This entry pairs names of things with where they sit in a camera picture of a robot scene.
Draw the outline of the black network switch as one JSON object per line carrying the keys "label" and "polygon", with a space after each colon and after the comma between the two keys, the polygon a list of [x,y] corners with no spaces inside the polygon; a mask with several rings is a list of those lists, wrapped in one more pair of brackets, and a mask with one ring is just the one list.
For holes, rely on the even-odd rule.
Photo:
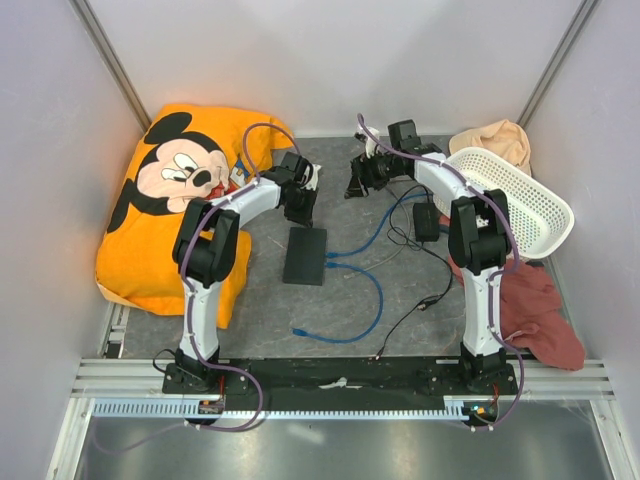
{"label": "black network switch", "polygon": [[322,286],[327,230],[291,227],[282,281],[290,285]]}

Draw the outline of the black power adapter brick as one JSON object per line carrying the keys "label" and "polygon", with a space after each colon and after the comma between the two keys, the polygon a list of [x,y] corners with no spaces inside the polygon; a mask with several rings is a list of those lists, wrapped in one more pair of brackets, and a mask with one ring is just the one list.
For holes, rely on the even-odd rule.
{"label": "black power adapter brick", "polygon": [[439,240],[439,211],[433,202],[415,203],[412,215],[416,242],[431,243]]}

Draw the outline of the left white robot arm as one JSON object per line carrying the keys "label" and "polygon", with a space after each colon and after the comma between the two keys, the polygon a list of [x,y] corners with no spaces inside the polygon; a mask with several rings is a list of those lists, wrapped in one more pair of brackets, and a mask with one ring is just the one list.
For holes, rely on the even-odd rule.
{"label": "left white robot arm", "polygon": [[196,392],[211,392],[219,382],[213,363],[219,352],[220,294],[237,259],[241,227],[278,208],[286,220],[311,227],[320,172],[320,165],[288,152],[279,165],[239,190],[213,200],[195,199],[187,207],[172,252],[185,300],[176,364],[186,368],[185,382]]}

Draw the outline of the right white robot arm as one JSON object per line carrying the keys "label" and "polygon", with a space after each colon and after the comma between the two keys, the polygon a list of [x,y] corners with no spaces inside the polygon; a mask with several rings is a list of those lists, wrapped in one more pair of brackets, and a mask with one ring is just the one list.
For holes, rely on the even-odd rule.
{"label": "right white robot arm", "polygon": [[407,176],[449,204],[449,256],[463,275],[466,324],[461,346],[463,363],[458,381],[467,392],[483,392],[494,381],[494,371],[506,362],[506,344],[500,330],[500,281],[507,256],[517,244],[509,222],[506,194],[482,190],[458,171],[439,151],[431,152],[411,120],[390,126],[391,143],[357,115],[355,137],[365,152],[351,161],[347,199],[365,197],[393,178]]}

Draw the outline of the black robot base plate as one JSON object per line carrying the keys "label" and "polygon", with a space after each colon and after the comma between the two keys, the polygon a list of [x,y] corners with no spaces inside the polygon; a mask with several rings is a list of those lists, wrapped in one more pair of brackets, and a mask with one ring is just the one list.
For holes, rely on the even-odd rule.
{"label": "black robot base plate", "polygon": [[264,406],[434,406],[446,396],[513,395],[512,365],[481,373],[462,359],[446,357],[358,357],[231,359],[238,372],[199,368],[193,374],[171,363],[162,392],[220,394],[251,410]]}

